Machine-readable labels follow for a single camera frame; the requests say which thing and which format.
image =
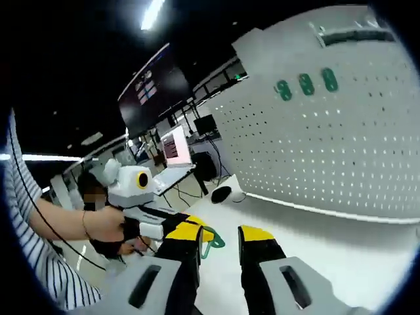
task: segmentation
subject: bracelet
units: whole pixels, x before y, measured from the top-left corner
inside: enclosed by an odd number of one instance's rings
[[[83,225],[83,228],[85,229],[85,234],[86,234],[86,236],[90,239],[90,240],[93,240],[92,239],[92,237],[89,235],[89,233],[87,232],[87,229],[86,229],[86,226],[85,226],[85,214],[86,214],[86,211],[83,211],[83,215],[82,215],[82,217],[81,217],[81,224]]]

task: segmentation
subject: dark ceiling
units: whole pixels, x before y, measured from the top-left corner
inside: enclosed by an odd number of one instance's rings
[[[14,5],[9,47],[12,105],[25,153],[84,156],[122,135],[125,126],[117,97],[133,73],[168,42],[193,87],[234,56],[231,43],[245,32],[337,3],[166,0],[153,30],[141,31],[150,1]],[[80,145],[98,131],[102,139]],[[63,163],[31,164],[30,169],[46,186],[63,170]]]

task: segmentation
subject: pegboard wall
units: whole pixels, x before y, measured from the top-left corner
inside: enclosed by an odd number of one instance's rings
[[[351,215],[420,218],[419,82],[399,44],[308,53],[208,107],[244,191]]]

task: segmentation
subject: green clip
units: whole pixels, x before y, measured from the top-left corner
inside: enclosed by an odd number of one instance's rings
[[[274,87],[276,93],[280,94],[284,101],[291,100],[291,91],[286,81],[280,80]]]
[[[315,88],[312,84],[312,80],[310,79],[309,75],[307,73],[301,73],[299,74],[298,78],[303,94],[305,94],[306,96],[313,95],[315,92]]]
[[[322,78],[324,79],[325,87],[329,92],[336,92],[339,89],[339,84],[335,78],[333,70],[324,68],[321,70]]]
[[[203,229],[204,230],[206,230],[206,231],[208,231],[208,232],[210,232],[210,233],[213,233],[213,235],[215,236],[214,238],[213,238],[213,240],[212,241],[210,241],[208,244],[207,244],[207,247],[205,248],[205,252],[204,252],[204,254],[202,254],[201,255],[201,259],[206,259],[207,258],[207,256],[209,255],[209,252],[210,252],[210,248],[211,247],[214,247],[214,248],[222,248],[222,247],[224,247],[226,244],[225,244],[225,242],[223,241],[223,239],[217,234],[217,232],[215,231],[215,229],[214,228],[211,228],[210,226],[203,226]]]

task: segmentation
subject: monitor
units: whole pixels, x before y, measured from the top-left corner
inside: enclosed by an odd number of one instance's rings
[[[135,138],[165,118],[165,112],[192,96],[190,86],[166,44],[137,72],[118,98],[119,110]]]
[[[182,126],[175,127],[164,134],[161,137],[161,142],[168,167],[186,167],[192,164]]]
[[[213,115],[207,115],[194,120],[194,125],[196,125],[197,132],[200,136],[217,130],[216,121],[213,118]]]

